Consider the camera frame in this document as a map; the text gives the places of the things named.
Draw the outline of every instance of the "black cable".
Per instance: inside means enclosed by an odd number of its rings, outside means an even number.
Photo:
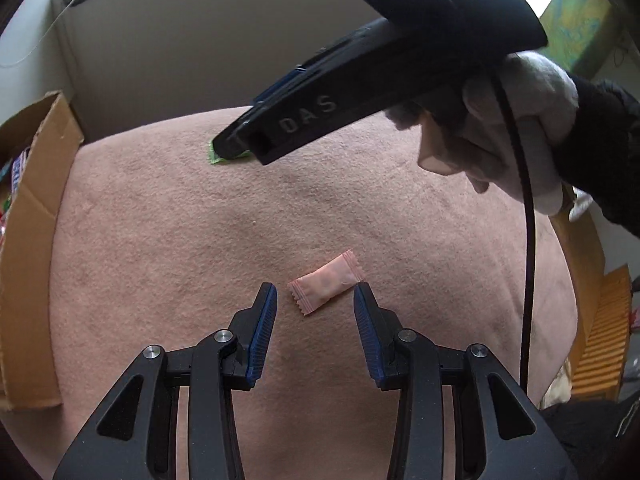
[[[522,149],[522,142],[518,132],[518,125],[509,104],[509,99],[502,82],[495,71],[489,74],[491,85],[494,88],[495,98],[507,126],[513,155],[516,159],[518,176],[522,184],[522,201],[524,202],[524,216],[527,231],[527,256],[524,281],[524,311],[522,313],[522,339],[520,341],[520,387],[527,393],[529,384],[529,352],[531,345],[531,325],[533,320],[533,290],[536,275],[536,215],[533,209],[533,192],[527,159]]]

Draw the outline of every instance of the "pink candy wrapper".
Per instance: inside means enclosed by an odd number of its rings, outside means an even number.
[[[318,270],[293,280],[288,287],[302,314],[307,316],[363,280],[364,272],[353,251],[348,250]]]

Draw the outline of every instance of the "silver screw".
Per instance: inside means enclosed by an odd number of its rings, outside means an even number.
[[[162,348],[158,345],[149,345],[142,351],[142,355],[147,359],[155,359],[160,355]]]
[[[230,330],[218,330],[213,339],[215,339],[219,343],[226,343],[233,337],[233,333]]]
[[[487,357],[489,355],[489,349],[481,344],[476,343],[471,345],[471,353],[476,357]]]
[[[403,328],[400,332],[398,332],[398,339],[400,341],[404,341],[405,343],[410,343],[411,341],[415,341],[418,335],[408,328]]]

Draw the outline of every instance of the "cardboard box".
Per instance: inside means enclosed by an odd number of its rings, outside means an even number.
[[[49,267],[82,131],[60,92],[0,126],[0,166],[31,145],[0,249],[0,408],[62,403],[49,331]]]

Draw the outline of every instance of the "white cord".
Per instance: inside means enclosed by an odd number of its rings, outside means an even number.
[[[71,0],[68,5],[62,9],[62,12],[60,12],[59,15],[56,16],[56,19],[53,20],[53,22],[51,23],[51,25],[49,25],[49,28],[45,31],[45,33],[42,35],[42,37],[38,40],[38,43],[36,43],[36,45],[30,50],[28,51],[27,55],[24,56],[23,58],[19,59],[18,61],[12,62],[12,63],[2,63],[0,62],[0,68],[13,68],[15,66],[20,65],[20,63],[23,63],[26,59],[28,59],[28,57],[33,54],[36,49],[42,44],[42,41],[44,41],[44,39],[47,37],[47,34],[50,33],[51,29],[54,27],[54,25],[56,25],[56,23],[58,22],[58,20],[60,19],[60,17],[62,17],[62,15],[66,12],[66,10],[71,7],[74,4],[75,0]]]

